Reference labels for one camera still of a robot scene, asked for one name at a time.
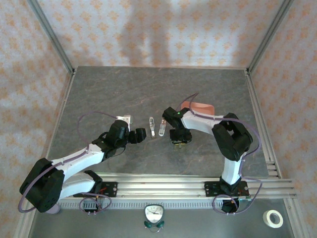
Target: wire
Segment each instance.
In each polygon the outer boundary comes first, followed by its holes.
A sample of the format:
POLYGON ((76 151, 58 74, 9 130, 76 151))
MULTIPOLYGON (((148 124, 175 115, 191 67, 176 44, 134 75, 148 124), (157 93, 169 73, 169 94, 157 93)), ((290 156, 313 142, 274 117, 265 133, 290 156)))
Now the wire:
POLYGON ((158 233, 158 232, 160 232, 161 229, 162 229, 162 227, 160 227, 156 232, 152 232, 152 233, 158 233))
POLYGON ((125 151, 125 148, 126 148, 126 146, 124 146, 123 147, 123 150, 119 153, 119 154, 117 154, 117 155, 114 155, 113 157, 116 157, 116 156, 119 156, 119 155, 121 155, 124 151, 125 151))
POLYGON ((178 106, 177 106, 177 108, 176 108, 176 111, 178 112, 178 111, 180 110, 180 107, 182 106, 182 104, 183 104, 186 100, 190 99, 191 97, 196 97, 197 95, 198 95, 198 93, 194 93, 194 94, 188 96, 187 98, 185 98, 180 104, 178 104, 178 106))
POLYGON ((33 210, 35 209, 35 207, 32 207, 32 208, 30 208, 30 209, 28 209, 28 210, 23 210, 23 209, 22 209, 22 203, 23 203, 24 199, 26 198, 26 195, 28 194, 28 192, 29 192, 29 191, 31 190, 31 188, 33 187, 33 185, 34 185, 41 177, 43 177, 45 174, 47 174, 49 171, 51 171, 51 170, 54 169, 55 167, 60 166, 60 165, 64 165, 64 164, 69 163, 69 162, 72 162, 72 161, 74 161, 74 160, 76 160, 76 159, 78 159, 78 158, 80 158, 80 157, 82 157, 82 156, 84 156, 85 154, 88 153, 88 151, 89 151, 89 142, 87 142, 86 138, 80 133, 80 131, 79 131, 79 123, 80 123, 80 121, 82 120, 83 117, 85 117, 85 116, 87 116, 87 115, 90 115, 90 114, 93 114, 93 113, 103 114, 103 115, 109 116, 109 117, 114 118, 114 119, 117 118, 117 117, 112 116, 112 115, 110 115, 110 114, 103 113, 103 112, 99 112, 99 111, 91 111, 91 112, 85 113, 85 114, 83 114, 82 116, 80 116, 79 119, 78 119, 78 121, 77 121, 77 127, 76 127, 76 129, 77 129, 77 133, 78 133, 79 137, 82 139, 82 141, 84 141, 84 142, 87 144, 86 151, 84 151, 84 152, 81 153, 80 155, 74 156, 74 157, 72 157, 72 158, 69 158, 69 159, 67 159, 67 160, 64 160, 63 162, 59 162, 59 163, 57 163, 57 164, 55 164, 55 165, 52 165, 52 166, 50 166, 49 168, 47 168, 46 170, 44 170, 42 173, 40 173, 40 174, 27 186, 27 188, 25 189, 24 193, 22 194, 22 197, 21 197, 21 199, 20 199, 20 201, 19 201, 19 204, 18 204, 18 210, 19 210, 20 213, 31 212, 31 211, 33 211, 33 210))
MULTIPOLYGON (((103 194, 97 194, 97 193, 90 193, 90 192, 82 192, 81 194, 83 195, 89 195, 89 196, 98 196, 98 197, 104 197, 104 198, 107 198, 109 200, 109 204, 104 207, 103 209, 99 210, 99 211, 94 211, 94 215, 97 215, 98 213, 100 212, 103 212, 105 209, 107 209, 111 204, 112 204, 112 199, 106 195, 103 195, 103 194)), ((92 200, 97 207, 99 207, 99 203, 94 200, 92 197, 85 197, 83 198, 80 202, 79 202, 79 210, 84 212, 84 213, 88 213, 88 215, 90 215, 90 212, 86 212, 84 209, 81 208, 81 204, 85 201, 85 200, 92 200)))
POLYGON ((240 167, 239 167, 239 176, 243 179, 249 179, 249 180, 253 180, 253 181, 257 181, 260 183, 260 186, 258 188, 258 191, 256 192, 256 194, 254 195, 254 197, 251 199, 251 202, 250 204, 245 208, 243 209, 242 211, 239 211, 239 212, 234 212, 234 213, 225 213, 225 212, 220 212, 218 211, 216 208, 215 208, 215 201, 218 197, 220 196, 226 196, 226 197, 229 197, 231 199, 231 201, 234 202, 234 204, 236 205, 237 207, 237 204, 235 202, 235 200, 233 199, 233 197, 229 196, 229 195, 226 195, 226 194, 220 194, 220 195, 217 195, 216 197, 214 197, 214 199, 212 200, 212 208, 214 211, 218 212, 218 213, 221 213, 221 214, 224 214, 224 215, 235 215, 235 214, 240 214, 242 212, 245 212, 246 210, 248 210, 251 205, 254 203, 254 200, 255 198, 257 197, 258 193, 260 192, 260 189, 262 188, 262 185, 263 185, 263 182, 259 179, 256 179, 256 178, 247 178, 247 177, 244 177, 242 176, 242 166, 243 166, 243 163, 245 162, 245 157, 248 157, 250 155, 253 155, 254 153, 256 153, 257 151, 260 150, 261 148, 261 138, 260 138, 260 135, 259 133, 257 132, 257 130, 251 126, 250 124, 246 123, 245 121, 242 121, 242 120, 239 120, 239 119, 234 119, 234 118, 214 118, 214 117, 209 117, 209 116, 205 116, 205 115, 201 115, 201 114, 198 114, 198 113, 195 113, 193 110, 192 110, 192 102, 194 100, 194 98, 198 95, 198 93, 195 93, 189 97, 187 97, 184 101, 186 101, 187 99, 191 98, 190 102, 189 102, 189 110, 191 111, 191 113, 195 116, 198 116, 200 118, 205 118, 205 119, 210 119, 210 120, 219 120, 219 121, 223 121, 223 120, 226 120, 226 121, 235 121, 235 122, 238 122, 238 123, 241 123, 242 125, 244 125, 246 128, 250 129, 257 137, 258 139, 258 146, 251 152, 247 153, 243 158, 242 158, 242 161, 240 163, 240 167))

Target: clock face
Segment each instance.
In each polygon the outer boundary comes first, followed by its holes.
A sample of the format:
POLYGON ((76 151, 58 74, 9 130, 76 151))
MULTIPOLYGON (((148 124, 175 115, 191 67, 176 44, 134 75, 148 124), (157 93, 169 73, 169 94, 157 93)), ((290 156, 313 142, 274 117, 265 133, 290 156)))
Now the clock face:
POLYGON ((145 216, 149 222, 155 224, 163 217, 164 208, 160 205, 148 205, 145 207, 145 216))

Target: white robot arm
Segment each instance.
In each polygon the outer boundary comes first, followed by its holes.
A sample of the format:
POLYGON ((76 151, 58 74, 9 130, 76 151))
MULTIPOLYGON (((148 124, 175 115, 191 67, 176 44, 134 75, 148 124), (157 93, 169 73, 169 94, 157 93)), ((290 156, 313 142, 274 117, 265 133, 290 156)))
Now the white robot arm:
POLYGON ((93 171, 80 171, 114 156, 118 148, 125 148, 128 143, 142 142, 146 138, 145 129, 130 131, 130 123, 130 115, 116 117, 109 132, 101 134, 87 148, 52 161, 46 158, 38 160, 21 185, 20 193, 23 194, 29 184, 48 168, 51 170, 41 176, 26 194, 26 198, 40 212, 49 211, 60 199, 67 196, 81 192, 98 192, 102 179, 93 171))
POLYGON ((239 175, 241 160, 253 141, 252 136, 242 124, 226 120, 226 118, 238 119, 236 115, 229 113, 226 116, 213 116, 215 120, 212 120, 192 114, 189 108, 183 108, 177 112, 170 107, 164 111, 162 117, 175 128, 170 130, 170 138, 174 144, 189 143, 192 140, 190 129, 215 137, 224 155, 224 169, 220 177, 221 188, 226 194, 230 194, 241 180, 239 175))

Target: masking tape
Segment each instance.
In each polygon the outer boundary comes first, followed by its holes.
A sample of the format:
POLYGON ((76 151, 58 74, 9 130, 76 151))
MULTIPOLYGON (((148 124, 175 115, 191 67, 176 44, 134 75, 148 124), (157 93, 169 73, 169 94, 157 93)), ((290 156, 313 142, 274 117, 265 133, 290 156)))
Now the masking tape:
POLYGON ((283 217, 276 210, 268 210, 263 213, 263 220, 265 224, 272 228, 279 228, 283 225, 283 217))

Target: orange floral pattern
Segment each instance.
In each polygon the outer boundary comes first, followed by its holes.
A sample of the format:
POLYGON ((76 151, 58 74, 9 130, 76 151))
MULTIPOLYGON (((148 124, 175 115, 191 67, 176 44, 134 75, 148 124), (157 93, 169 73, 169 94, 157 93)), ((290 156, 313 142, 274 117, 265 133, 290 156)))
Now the orange floral pattern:
POLYGON ((246 68, 283 1, 39 2, 74 67, 246 68))
POLYGON ((51 137, 67 70, 27 1, 0 2, 0 237, 13 237, 19 188, 51 137))
POLYGON ((311 237, 317 234, 316 26, 316 1, 294 1, 252 75, 283 176, 295 180, 311 237))

